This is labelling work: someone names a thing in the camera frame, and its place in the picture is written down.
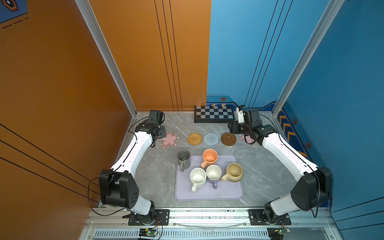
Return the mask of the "pink flower coaster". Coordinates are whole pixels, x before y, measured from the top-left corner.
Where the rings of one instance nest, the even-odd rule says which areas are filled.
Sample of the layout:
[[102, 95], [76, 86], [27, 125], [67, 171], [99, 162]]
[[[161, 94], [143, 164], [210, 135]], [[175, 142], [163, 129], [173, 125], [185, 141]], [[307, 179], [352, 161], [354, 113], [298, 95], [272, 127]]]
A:
[[175, 148], [178, 146], [178, 140], [180, 139], [179, 135], [175, 134], [172, 131], [168, 131], [166, 136], [161, 139], [161, 148]]
[[239, 135], [239, 140], [245, 142], [246, 146], [251, 146], [255, 143], [255, 140], [253, 140], [250, 136], [246, 135]]

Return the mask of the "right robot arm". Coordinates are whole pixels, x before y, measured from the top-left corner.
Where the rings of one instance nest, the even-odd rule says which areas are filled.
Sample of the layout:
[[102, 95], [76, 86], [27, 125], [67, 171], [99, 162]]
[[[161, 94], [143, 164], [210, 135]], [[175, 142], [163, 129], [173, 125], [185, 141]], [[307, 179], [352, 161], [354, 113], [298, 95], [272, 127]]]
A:
[[273, 125], [264, 125], [258, 110], [237, 107], [237, 119], [228, 124], [230, 133], [250, 137], [269, 150], [293, 175], [296, 185], [287, 195], [265, 204], [258, 218], [268, 225], [284, 224], [289, 213], [310, 211], [332, 199], [333, 174], [320, 168], [295, 150]]

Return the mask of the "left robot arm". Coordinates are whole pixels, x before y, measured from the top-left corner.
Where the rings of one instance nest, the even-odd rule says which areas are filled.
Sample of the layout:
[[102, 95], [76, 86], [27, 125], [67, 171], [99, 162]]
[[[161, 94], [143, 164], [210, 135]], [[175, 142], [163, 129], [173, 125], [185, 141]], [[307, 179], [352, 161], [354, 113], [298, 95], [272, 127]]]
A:
[[155, 204], [140, 195], [135, 173], [147, 149], [166, 137], [165, 114], [151, 110], [143, 120], [130, 132], [132, 141], [119, 160], [109, 170], [101, 171], [97, 179], [102, 204], [127, 209], [143, 224], [150, 225], [156, 220]]

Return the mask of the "grey woven round coaster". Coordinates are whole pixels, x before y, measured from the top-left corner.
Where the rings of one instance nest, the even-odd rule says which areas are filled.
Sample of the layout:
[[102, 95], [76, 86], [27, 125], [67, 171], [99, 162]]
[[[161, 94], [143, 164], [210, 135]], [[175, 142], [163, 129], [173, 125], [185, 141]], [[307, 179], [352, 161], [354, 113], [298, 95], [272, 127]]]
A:
[[206, 134], [204, 136], [204, 143], [208, 146], [214, 146], [219, 142], [219, 137], [216, 134]]

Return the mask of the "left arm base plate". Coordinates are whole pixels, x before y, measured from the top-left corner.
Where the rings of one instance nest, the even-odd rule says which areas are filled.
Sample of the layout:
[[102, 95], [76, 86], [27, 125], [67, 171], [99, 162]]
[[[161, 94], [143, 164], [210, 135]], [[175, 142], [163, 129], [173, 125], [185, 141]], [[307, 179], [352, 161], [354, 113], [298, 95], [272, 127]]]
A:
[[129, 226], [167, 226], [169, 224], [170, 210], [154, 209], [148, 215], [134, 214], [130, 217]]

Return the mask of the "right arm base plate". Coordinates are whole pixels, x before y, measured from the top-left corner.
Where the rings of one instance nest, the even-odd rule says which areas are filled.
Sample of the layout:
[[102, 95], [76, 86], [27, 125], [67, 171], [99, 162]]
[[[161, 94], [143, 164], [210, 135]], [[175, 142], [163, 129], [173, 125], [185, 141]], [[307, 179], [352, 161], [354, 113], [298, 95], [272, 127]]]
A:
[[288, 214], [278, 216], [269, 209], [250, 209], [248, 214], [252, 226], [290, 226], [292, 224]]

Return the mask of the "yellow rattan round coaster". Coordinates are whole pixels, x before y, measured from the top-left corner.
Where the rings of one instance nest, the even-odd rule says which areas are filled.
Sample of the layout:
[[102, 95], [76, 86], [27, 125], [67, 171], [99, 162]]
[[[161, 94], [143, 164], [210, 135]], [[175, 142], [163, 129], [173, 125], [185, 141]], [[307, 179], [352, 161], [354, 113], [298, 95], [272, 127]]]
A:
[[199, 133], [191, 133], [188, 135], [187, 141], [190, 145], [197, 146], [203, 141], [203, 136]]

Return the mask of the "brown wooden round coaster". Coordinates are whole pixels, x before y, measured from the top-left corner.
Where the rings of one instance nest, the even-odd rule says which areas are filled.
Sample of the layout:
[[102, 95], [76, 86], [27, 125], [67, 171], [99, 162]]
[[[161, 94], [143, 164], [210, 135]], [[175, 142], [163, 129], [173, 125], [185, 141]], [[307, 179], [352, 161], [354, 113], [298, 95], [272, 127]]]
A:
[[232, 133], [224, 133], [221, 136], [221, 142], [226, 146], [233, 146], [237, 141], [236, 135]]

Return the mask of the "white mug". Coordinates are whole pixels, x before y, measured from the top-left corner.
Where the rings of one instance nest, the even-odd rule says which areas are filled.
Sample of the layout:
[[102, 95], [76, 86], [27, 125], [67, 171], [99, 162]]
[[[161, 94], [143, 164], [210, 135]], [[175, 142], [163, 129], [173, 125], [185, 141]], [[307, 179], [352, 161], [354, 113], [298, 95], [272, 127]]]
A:
[[206, 171], [202, 168], [194, 168], [190, 173], [190, 181], [192, 184], [192, 192], [195, 193], [198, 189], [205, 186], [207, 179]]

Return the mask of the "lavender mug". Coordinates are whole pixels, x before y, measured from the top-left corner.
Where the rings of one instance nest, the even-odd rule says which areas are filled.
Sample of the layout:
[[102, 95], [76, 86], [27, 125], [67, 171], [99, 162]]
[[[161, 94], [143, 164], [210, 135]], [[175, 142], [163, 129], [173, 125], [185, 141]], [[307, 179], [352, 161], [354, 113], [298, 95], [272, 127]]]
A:
[[206, 168], [207, 182], [216, 190], [218, 188], [218, 182], [222, 176], [222, 170], [217, 165], [210, 165]]

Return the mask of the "yellow mug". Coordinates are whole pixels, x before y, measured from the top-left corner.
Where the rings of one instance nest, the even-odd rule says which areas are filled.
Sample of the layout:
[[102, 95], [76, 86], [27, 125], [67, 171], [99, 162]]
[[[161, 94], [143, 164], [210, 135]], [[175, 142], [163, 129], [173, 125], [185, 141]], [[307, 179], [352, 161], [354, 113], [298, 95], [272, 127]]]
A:
[[221, 177], [221, 181], [239, 182], [243, 178], [243, 169], [237, 163], [231, 163], [227, 166], [225, 174]]

